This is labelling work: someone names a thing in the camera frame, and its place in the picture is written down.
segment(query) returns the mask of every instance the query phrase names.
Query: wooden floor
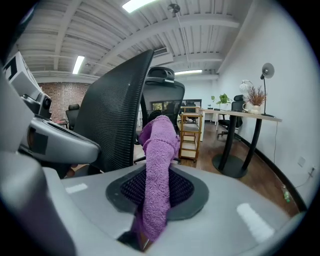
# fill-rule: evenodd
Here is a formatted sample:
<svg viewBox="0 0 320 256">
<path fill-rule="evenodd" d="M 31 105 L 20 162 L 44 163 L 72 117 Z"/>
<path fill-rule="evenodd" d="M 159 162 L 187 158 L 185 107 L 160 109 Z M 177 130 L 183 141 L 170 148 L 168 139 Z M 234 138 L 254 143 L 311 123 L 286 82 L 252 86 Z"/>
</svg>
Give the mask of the wooden floor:
<svg viewBox="0 0 320 256">
<path fill-rule="evenodd" d="M 217 154 L 223 153 L 227 136 L 224 135 L 223 137 L 217 139 L 216 134 L 216 126 L 213 123 L 206 122 L 204 125 L 203 141 L 199 146 L 200 148 L 197 162 L 194 163 L 192 160 L 182 159 L 181 164 L 211 173 L 220 174 L 220 172 L 213 166 L 212 158 Z M 244 143 L 234 140 L 230 154 L 237 156 L 244 161 L 248 154 L 248 150 L 249 148 Z M 143 156 L 144 152 L 142 147 L 136 146 L 134 148 L 134 159 Z M 265 198 L 274 202 L 285 212 L 287 212 L 290 217 L 293 217 L 299 212 L 298 207 L 292 198 L 289 203 L 285 201 L 281 189 L 283 185 L 282 182 L 267 166 L 267 164 L 263 162 L 257 155 L 253 156 L 249 164 L 247 174 L 238 180 Z"/>
</svg>

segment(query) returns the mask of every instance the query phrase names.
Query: baseboard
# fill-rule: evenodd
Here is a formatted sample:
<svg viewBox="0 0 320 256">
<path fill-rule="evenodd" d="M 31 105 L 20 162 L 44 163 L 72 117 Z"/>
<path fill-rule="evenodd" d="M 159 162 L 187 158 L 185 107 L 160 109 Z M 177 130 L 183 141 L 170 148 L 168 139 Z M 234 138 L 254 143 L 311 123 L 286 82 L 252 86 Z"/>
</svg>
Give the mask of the baseboard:
<svg viewBox="0 0 320 256">
<path fill-rule="evenodd" d="M 240 140 L 246 144 L 248 147 L 251 146 L 251 143 L 248 142 L 246 139 L 241 137 L 240 135 L 237 134 L 237 137 L 240 138 Z M 287 176 L 272 162 L 268 157 L 265 156 L 259 149 L 255 149 L 254 151 L 258 157 L 262 159 L 270 168 L 271 170 L 277 175 L 277 177 L 280 179 L 280 181 L 286 186 L 286 189 L 289 191 L 291 194 L 293 200 L 296 203 L 296 206 L 298 207 L 300 212 L 304 212 L 307 210 L 307 206 L 300 196 L 299 192 L 296 190 L 295 186 L 291 183 L 291 181 L 287 178 Z"/>
</svg>

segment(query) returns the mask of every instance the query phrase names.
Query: purple towel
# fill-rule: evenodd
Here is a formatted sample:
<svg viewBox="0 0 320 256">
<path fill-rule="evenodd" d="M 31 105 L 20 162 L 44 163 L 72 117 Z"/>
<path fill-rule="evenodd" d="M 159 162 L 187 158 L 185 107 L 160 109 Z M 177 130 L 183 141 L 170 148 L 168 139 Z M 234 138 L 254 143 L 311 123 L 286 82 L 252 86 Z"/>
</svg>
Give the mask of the purple towel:
<svg viewBox="0 0 320 256">
<path fill-rule="evenodd" d="M 139 136 L 146 156 L 142 228 L 155 241 L 166 227 L 170 209 L 169 165 L 178 154 L 180 138 L 165 115 L 149 122 Z"/>
</svg>

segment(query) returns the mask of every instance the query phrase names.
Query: dried flower arrangement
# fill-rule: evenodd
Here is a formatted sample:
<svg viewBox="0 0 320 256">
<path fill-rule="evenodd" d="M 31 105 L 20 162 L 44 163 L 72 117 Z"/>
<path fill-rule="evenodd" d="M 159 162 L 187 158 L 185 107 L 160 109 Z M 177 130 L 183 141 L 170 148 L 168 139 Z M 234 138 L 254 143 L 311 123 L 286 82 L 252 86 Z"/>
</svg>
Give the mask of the dried flower arrangement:
<svg viewBox="0 0 320 256">
<path fill-rule="evenodd" d="M 266 95 L 261 86 L 258 88 L 253 85 L 248 86 L 247 96 L 245 97 L 246 102 L 250 102 L 253 106 L 261 106 L 265 100 Z"/>
</svg>

